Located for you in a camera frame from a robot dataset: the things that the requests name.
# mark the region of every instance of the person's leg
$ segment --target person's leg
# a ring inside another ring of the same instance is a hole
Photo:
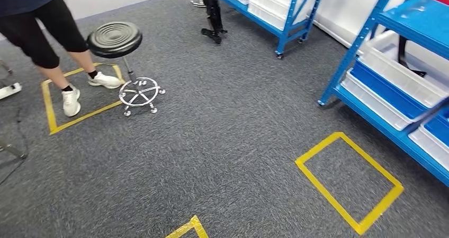
[[[76,115],[81,109],[77,101],[79,90],[72,87],[64,77],[59,67],[59,57],[46,40],[33,14],[0,17],[0,33],[13,45],[20,47],[39,71],[62,89],[64,113],[67,116]]]
[[[87,43],[73,19],[64,0],[52,0],[34,11],[48,32],[68,51],[72,58],[89,74],[89,84],[103,85],[109,89],[119,87],[122,82],[113,76],[97,72],[88,51]]]

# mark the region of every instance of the black sock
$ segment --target black sock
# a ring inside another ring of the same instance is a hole
[[[73,89],[70,87],[70,85],[62,89],[62,91],[72,91],[72,90]]]
[[[94,78],[97,76],[98,72],[95,70],[95,71],[90,72],[90,73],[88,73],[88,74],[89,74],[89,76],[90,76],[92,79],[94,79]]]

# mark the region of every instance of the yellow tape square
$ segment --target yellow tape square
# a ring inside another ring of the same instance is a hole
[[[365,218],[357,222],[339,202],[329,193],[329,191],[318,181],[318,179],[310,172],[305,166],[305,162],[322,151],[324,148],[332,144],[338,139],[343,139],[350,147],[352,147],[360,156],[368,161],[376,170],[378,170],[385,178],[393,183],[393,188],[382,200],[371,210]],[[311,150],[300,156],[296,161],[298,168],[306,175],[306,177],[312,182],[312,184],[318,189],[318,191],[329,201],[329,203],[337,210],[337,212],[348,222],[348,224],[359,234],[362,235],[374,224],[374,222],[390,207],[390,205],[401,195],[404,188],[402,184],[381,167],[373,158],[371,158],[366,152],[364,152],[358,145],[356,145],[349,137],[343,132],[335,132],[321,143],[313,147]]]
[[[107,64],[102,64],[102,63],[95,63],[95,66],[99,66],[99,65],[107,65]],[[122,73],[120,72],[120,68],[117,65],[110,65],[112,66],[112,68],[114,68],[115,73],[117,74],[117,77],[123,81],[123,77],[122,77]],[[64,74],[65,77],[70,76],[70,75],[74,75],[77,74],[81,71],[84,71],[83,68],[79,68],[70,72],[67,72]],[[95,110],[93,112],[90,112],[84,116],[78,117],[75,120],[69,121],[67,123],[64,123],[62,125],[58,125],[56,122],[56,116],[55,116],[55,111],[53,110],[53,103],[51,102],[51,95],[50,95],[50,89],[49,89],[49,84],[51,83],[51,80],[46,80],[44,82],[41,83],[41,88],[42,88],[42,94],[43,94],[43,100],[45,103],[45,110],[47,113],[47,120],[48,120],[48,128],[50,129],[50,135],[54,135],[57,132],[60,132],[63,129],[66,129],[74,124],[77,124],[89,117],[92,117],[100,112],[106,111],[108,109],[111,109],[113,107],[116,107],[117,105],[120,105],[122,102],[121,101],[117,101],[115,103],[112,103],[110,105],[107,105],[105,107],[102,107],[98,110]]]
[[[200,223],[200,220],[198,219],[198,217],[196,215],[194,215],[188,223],[186,223],[183,226],[181,226],[180,228],[176,229],[174,232],[172,232],[165,238],[180,238],[181,236],[186,234],[191,229],[195,229],[195,232],[198,235],[198,238],[209,238],[208,234],[204,230],[203,226]]]

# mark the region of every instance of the black capri pants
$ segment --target black capri pants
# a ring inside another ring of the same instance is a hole
[[[55,68],[59,66],[59,57],[45,38],[36,18],[66,51],[88,50],[64,0],[52,0],[31,12],[0,17],[0,33],[13,45],[20,47],[37,66]]]

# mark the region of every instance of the round stool seat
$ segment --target round stool seat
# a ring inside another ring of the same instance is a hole
[[[87,37],[91,52],[112,59],[132,53],[142,43],[142,33],[130,22],[110,22],[98,27]]]

